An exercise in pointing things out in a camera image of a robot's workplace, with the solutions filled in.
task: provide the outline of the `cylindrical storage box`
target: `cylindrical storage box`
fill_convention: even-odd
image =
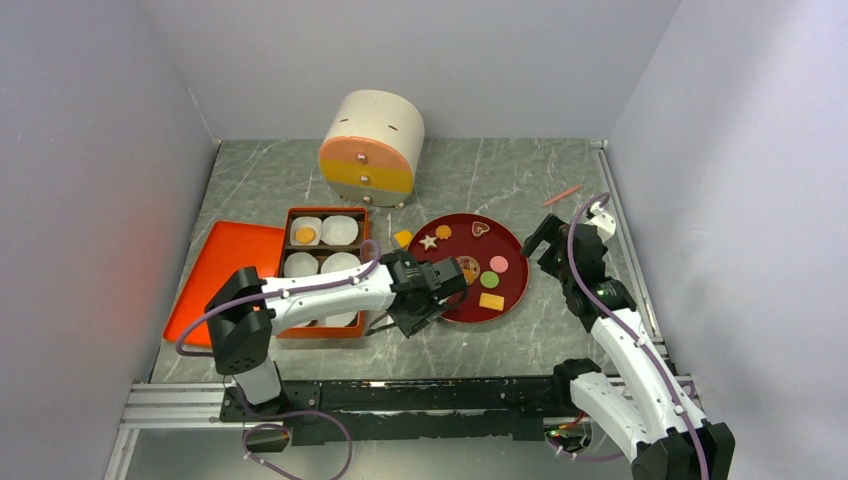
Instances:
[[[321,144],[321,173],[333,190],[371,205],[401,204],[412,193],[424,143],[424,120],[403,97],[353,92]]]

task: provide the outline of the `cable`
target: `cable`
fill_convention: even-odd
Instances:
[[[381,256],[380,245],[377,242],[375,242],[374,240],[365,240],[364,242],[362,242],[362,246],[359,249],[360,257],[363,258],[363,259],[366,257],[366,253],[367,253],[369,246],[374,248],[374,258],[372,258],[371,261],[368,262],[368,264],[365,266],[365,268],[361,272],[357,273],[356,275],[354,275],[354,276],[352,276],[348,279],[337,280],[337,281],[334,281],[334,282],[327,282],[327,283],[322,283],[322,284],[318,284],[318,285],[290,288],[290,289],[287,289],[287,290],[281,289],[281,290],[275,290],[273,292],[263,292],[263,293],[257,293],[257,294],[254,294],[254,295],[248,295],[246,297],[241,297],[241,298],[237,298],[235,300],[231,300],[229,302],[222,303],[221,305],[218,305],[217,307],[213,308],[212,310],[209,310],[208,312],[203,314],[200,318],[198,318],[197,320],[192,322],[191,325],[189,325],[180,334],[180,337],[177,339],[177,342],[176,342],[176,345],[175,345],[177,353],[182,355],[182,356],[186,356],[186,357],[213,357],[214,358],[214,354],[212,352],[192,352],[192,351],[186,350],[184,348],[185,340],[191,334],[191,332],[193,332],[201,324],[207,322],[209,319],[214,318],[216,315],[218,315],[222,312],[225,312],[225,311],[227,311],[227,310],[229,310],[233,307],[237,307],[239,305],[244,305],[245,303],[258,302],[260,300],[266,300],[266,299],[269,299],[269,298],[283,297],[285,295],[285,293],[288,293],[289,295],[294,295],[294,294],[298,294],[298,293],[315,292],[315,291],[319,291],[319,290],[325,290],[325,289],[328,289],[328,288],[336,288],[336,287],[341,287],[341,286],[344,286],[344,285],[353,285],[353,284],[358,283],[360,280],[362,280],[363,278],[365,278],[369,274],[371,274],[371,272],[373,272],[374,269],[376,269],[377,266],[380,264],[380,256]],[[345,461],[344,467],[342,467],[341,471],[339,471],[339,473],[336,474],[334,477],[332,477],[330,480],[338,480],[339,478],[342,477],[342,475],[345,474],[345,472],[347,472],[347,469],[350,467],[350,462],[351,462],[351,460],[353,460],[353,439],[350,436],[350,432],[347,430],[347,428],[345,428],[345,426],[344,426],[344,424],[342,424],[342,422],[338,421],[332,415],[326,414],[324,412],[319,412],[319,411],[290,412],[290,413],[284,413],[284,414],[281,414],[281,415],[271,415],[271,416],[262,415],[262,414],[259,414],[256,411],[254,411],[252,408],[250,408],[250,403],[247,401],[247,398],[244,395],[244,390],[241,388],[241,385],[237,384],[236,389],[238,391],[239,401],[241,402],[244,409],[246,411],[250,412],[251,415],[253,415],[257,418],[261,418],[261,419],[264,419],[264,420],[282,420],[284,418],[312,415],[312,416],[322,417],[322,418],[325,418],[325,419],[333,422],[337,427],[339,427],[339,429],[344,434],[345,439],[347,440],[347,460]],[[256,456],[252,452],[250,452],[250,450],[248,450],[248,448],[247,448],[247,437],[254,431],[269,430],[269,429],[280,430],[280,431],[288,434],[289,436],[291,436],[291,429],[283,427],[282,425],[275,425],[275,424],[271,424],[271,423],[263,423],[263,424],[257,425],[255,427],[251,428],[250,430],[248,430],[247,432],[245,432],[244,436],[242,437],[242,448],[244,449],[244,453],[245,453],[244,458],[245,459],[249,458],[249,459],[253,460],[254,462],[256,462],[256,463],[258,463],[258,464],[260,464],[264,467],[267,467],[268,469],[278,473],[279,475],[282,475],[282,476],[288,478],[289,480],[302,480],[301,478],[296,477],[294,475],[291,475],[290,473],[288,473],[285,470],[277,467],[276,465],[269,463],[269,462],[266,462],[264,459],[259,458],[258,456]]]
[[[299,412],[289,412],[289,413],[282,413],[280,415],[263,415],[263,414],[255,411],[255,410],[253,410],[253,408],[251,408],[250,402],[247,401],[247,397],[244,395],[244,390],[241,388],[241,385],[236,384],[236,392],[238,393],[239,402],[241,403],[241,406],[244,407],[245,411],[247,411],[248,413],[250,413],[254,417],[260,418],[262,420],[283,420],[283,419],[292,418],[292,417],[318,416],[318,417],[321,417],[321,418],[324,418],[326,420],[333,422],[337,427],[339,427],[339,430],[342,431],[342,434],[345,436],[345,440],[347,441],[347,460],[345,460],[345,464],[342,467],[342,469],[339,470],[339,473],[330,477],[330,480],[338,480],[338,479],[342,478],[342,476],[345,473],[347,473],[347,469],[350,468],[350,462],[353,460],[353,438],[351,438],[351,436],[350,436],[350,431],[348,431],[348,429],[345,428],[344,424],[342,422],[340,422],[336,417],[329,415],[327,413],[324,413],[324,412],[320,412],[318,410],[305,410],[305,411],[299,411]],[[248,447],[247,447],[247,437],[250,436],[251,433],[258,431],[258,430],[279,430],[281,432],[288,434],[289,437],[291,437],[291,429],[289,429],[288,427],[284,427],[282,425],[276,425],[276,424],[273,424],[273,423],[262,423],[262,424],[256,425],[255,427],[253,427],[250,430],[248,430],[247,432],[245,432],[245,434],[242,436],[241,446],[242,446],[242,449],[244,450],[244,458],[245,459],[249,458],[249,459],[253,460],[254,462],[258,463],[259,465],[262,465],[263,467],[265,467],[265,468],[267,468],[267,469],[269,469],[269,470],[271,470],[271,471],[273,471],[273,472],[275,472],[279,475],[282,475],[282,476],[288,478],[289,480],[303,480],[302,478],[290,474],[289,472],[283,470],[282,468],[274,465],[271,462],[266,462],[264,458],[260,458],[258,455],[254,454],[253,452],[251,452],[248,449]]]
[[[609,461],[612,461],[612,460],[618,460],[619,458],[624,456],[624,452],[618,452],[618,453],[614,453],[612,455],[605,455],[603,457],[585,457],[585,456],[577,454],[577,453],[566,452],[562,448],[562,445],[556,445],[549,438],[546,438],[545,441],[548,442],[548,445],[550,445],[551,448],[554,449],[557,456],[559,456],[559,454],[564,452],[566,455],[571,455],[571,460],[576,460],[578,462],[591,462],[591,463],[609,462]]]
[[[374,247],[374,258],[372,258],[371,261],[366,264],[365,268],[356,275],[344,280],[336,280],[334,282],[321,283],[318,285],[309,285],[305,287],[289,288],[285,289],[285,292],[290,295],[295,295],[298,293],[315,292],[319,290],[326,290],[328,288],[336,288],[344,285],[352,285],[357,283],[359,280],[362,280],[363,278],[367,277],[380,264],[380,245],[374,240],[365,240],[364,242],[362,242],[362,246],[359,248],[359,256],[364,259],[369,246]],[[222,312],[225,312],[233,307],[244,305],[245,303],[267,300],[269,298],[283,297],[283,295],[284,290],[274,290],[273,292],[262,292],[253,295],[248,295],[246,297],[240,297],[235,300],[230,300],[229,302],[218,305],[212,310],[209,310],[208,312],[204,313],[200,318],[193,321],[188,327],[186,327],[185,330],[183,330],[183,333],[181,333],[180,337],[177,338],[177,342],[175,345],[177,353],[184,357],[214,358],[215,355],[212,352],[193,352],[184,348],[185,340],[186,338],[188,338],[191,332],[193,332],[201,324],[206,323],[209,319],[214,318],[216,315],[219,315]]]
[[[589,199],[586,200],[586,202],[581,205],[576,212],[574,212],[574,216],[571,217],[571,223],[568,227],[568,240],[566,241],[566,250],[568,252],[568,266],[571,268],[571,274],[574,276],[574,280],[577,282],[577,285],[580,287],[580,290],[583,291],[589,301],[595,304],[595,306],[598,307],[601,312],[603,312],[606,316],[612,319],[612,321],[614,321],[619,327],[621,327],[621,329],[624,330],[630,336],[630,338],[633,339],[634,342],[638,343],[638,341],[640,340],[639,335],[634,332],[629,326],[627,326],[627,324],[624,323],[623,320],[618,318],[618,315],[613,313],[612,310],[610,310],[606,305],[604,305],[603,302],[598,300],[598,298],[595,297],[595,294],[591,290],[589,290],[589,287],[586,286],[586,283],[583,282],[582,278],[580,278],[580,273],[577,271],[577,264],[574,261],[574,232],[576,230],[577,222],[580,220],[580,217],[582,217],[583,214],[585,214],[586,211],[591,208],[592,205],[595,204],[595,202],[601,202],[601,207],[603,207],[607,204],[607,202],[609,202],[609,200],[609,192],[598,193],[589,197]],[[665,384],[666,388],[668,389],[668,392],[670,393],[671,401],[674,403],[675,406],[682,407],[683,405],[677,396],[677,391],[674,388],[674,383],[672,382],[672,379],[669,374],[663,368],[660,359],[657,358],[656,355],[654,355],[654,352],[648,347],[648,344],[643,344],[640,348],[643,352],[645,352],[645,355],[648,357],[651,363],[654,364],[654,367],[656,367],[657,372],[659,372],[663,383]],[[701,439],[698,437],[698,432],[695,431],[695,426],[692,424],[692,419],[689,418],[689,413],[686,412],[685,409],[683,410],[683,413],[680,416],[683,418],[683,423],[686,424],[686,428],[689,429],[689,434],[692,437],[692,443],[695,446],[695,453],[698,455],[698,465],[700,466],[701,470],[701,480],[709,480],[710,472],[709,467],[707,467],[707,456],[704,453],[704,446],[701,444]]]

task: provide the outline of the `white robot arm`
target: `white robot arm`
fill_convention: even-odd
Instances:
[[[316,318],[363,310],[388,311],[410,337],[468,288],[453,258],[418,262],[402,250],[382,256],[377,250],[375,260],[359,267],[309,277],[260,279],[252,267],[235,272],[207,306],[210,313],[220,311],[207,323],[216,371],[233,375],[253,405],[278,399],[283,391],[268,356],[271,337]]]
[[[725,479],[733,435],[723,423],[711,425],[686,395],[654,348],[627,289],[606,275],[604,243],[615,233],[615,218],[594,200],[604,197],[609,198],[590,199],[570,225],[548,215],[525,240],[522,254],[529,257],[542,241],[550,243],[539,265],[560,281],[569,310],[609,355],[633,403],[590,359],[558,365],[554,385],[563,403],[588,414],[613,439],[634,478]],[[583,211],[588,221],[577,223]]]

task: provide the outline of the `green round candy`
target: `green round candy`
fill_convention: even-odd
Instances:
[[[483,272],[483,275],[480,275],[480,283],[486,288],[495,288],[500,281],[501,279],[495,272]]]

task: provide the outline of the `white backdrop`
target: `white backdrop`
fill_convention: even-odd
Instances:
[[[145,0],[219,138],[323,138],[385,89],[438,137],[607,138],[680,0]]]
[[[135,0],[0,5],[0,478],[103,478],[215,145]]]
[[[610,140],[734,479],[848,471],[848,4],[793,3],[684,0]]]

